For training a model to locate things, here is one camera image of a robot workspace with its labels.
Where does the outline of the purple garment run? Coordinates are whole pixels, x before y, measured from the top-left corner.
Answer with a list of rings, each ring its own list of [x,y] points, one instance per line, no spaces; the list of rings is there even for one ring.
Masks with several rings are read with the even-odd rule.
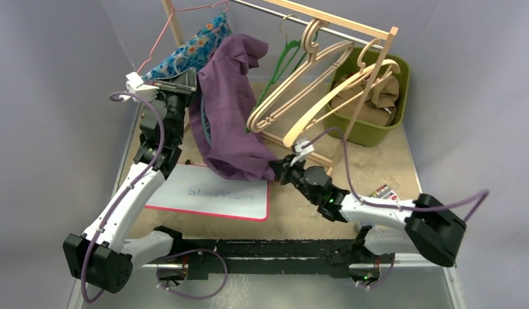
[[[227,180],[273,180],[268,166],[276,155],[259,133],[247,133],[246,121],[256,99],[247,77],[259,67],[268,44],[246,34],[229,35],[198,72],[200,90],[189,105],[192,135],[203,163]],[[200,121],[200,95],[210,122],[212,145],[205,141]]]

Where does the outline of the beige plastic hanger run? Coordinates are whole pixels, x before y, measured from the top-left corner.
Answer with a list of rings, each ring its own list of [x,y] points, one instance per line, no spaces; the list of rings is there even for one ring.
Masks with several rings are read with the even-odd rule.
[[[378,38],[365,45],[357,58],[358,71],[339,79],[334,88],[312,106],[287,132],[283,144],[291,147],[298,136],[326,118],[339,114],[350,117],[346,129],[341,132],[347,139],[363,110],[370,114],[361,120],[371,126],[386,127],[396,115],[395,102],[400,93],[396,76],[401,74],[400,65],[385,57],[387,46],[383,47],[377,60],[367,65],[364,57],[373,44],[381,44]]]

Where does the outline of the green plastic hanger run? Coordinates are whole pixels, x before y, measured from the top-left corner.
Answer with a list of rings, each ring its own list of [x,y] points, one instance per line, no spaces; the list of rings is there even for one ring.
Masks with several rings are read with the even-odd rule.
[[[268,90],[274,84],[276,84],[276,82],[282,77],[282,75],[284,74],[286,69],[289,67],[289,65],[292,63],[292,61],[294,60],[295,56],[298,54],[300,49],[301,49],[301,40],[298,40],[298,41],[292,40],[292,41],[286,42],[284,49],[278,58],[272,77],[270,78],[264,90],[261,92],[259,98],[257,99],[256,104],[253,108],[253,111],[263,102]]]

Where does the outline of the tan garment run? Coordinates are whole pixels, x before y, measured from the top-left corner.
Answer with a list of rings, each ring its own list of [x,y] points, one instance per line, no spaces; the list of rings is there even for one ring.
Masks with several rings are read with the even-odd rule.
[[[341,91],[330,101],[330,106],[337,108],[345,101],[362,93],[366,84],[367,79],[353,88]],[[395,76],[385,78],[379,85],[370,89],[357,119],[377,126],[390,126],[396,115],[396,101],[399,98],[399,91],[399,82]]]

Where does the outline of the teal plastic hanger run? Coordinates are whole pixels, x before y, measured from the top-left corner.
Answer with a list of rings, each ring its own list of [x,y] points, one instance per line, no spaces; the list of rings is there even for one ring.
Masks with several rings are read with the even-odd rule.
[[[205,98],[204,95],[200,95],[200,121],[203,130],[205,141],[209,146],[212,145],[211,133],[210,133],[210,122],[205,113]]]

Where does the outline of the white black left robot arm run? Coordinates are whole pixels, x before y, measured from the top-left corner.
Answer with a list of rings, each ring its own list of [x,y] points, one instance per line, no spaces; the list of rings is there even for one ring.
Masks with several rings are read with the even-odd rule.
[[[140,239],[127,239],[142,209],[165,183],[181,155],[185,112],[198,90],[195,68],[151,83],[132,72],[125,91],[115,91],[115,102],[133,100],[144,105],[140,145],[124,182],[98,218],[81,234],[69,234],[62,245],[70,274],[80,280],[83,299],[95,301],[88,286],[115,294],[128,282],[134,269],[163,258],[176,263],[183,257],[181,234],[157,227]]]

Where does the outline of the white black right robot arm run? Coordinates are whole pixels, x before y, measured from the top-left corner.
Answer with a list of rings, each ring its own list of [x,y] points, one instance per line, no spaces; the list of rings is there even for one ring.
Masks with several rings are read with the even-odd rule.
[[[368,262],[375,256],[415,253],[435,265],[453,267],[467,224],[430,194],[415,200],[356,197],[333,184],[323,167],[305,167],[288,155],[269,166],[279,185],[293,185],[329,221],[362,222],[387,227],[369,230],[353,244],[354,256]]]

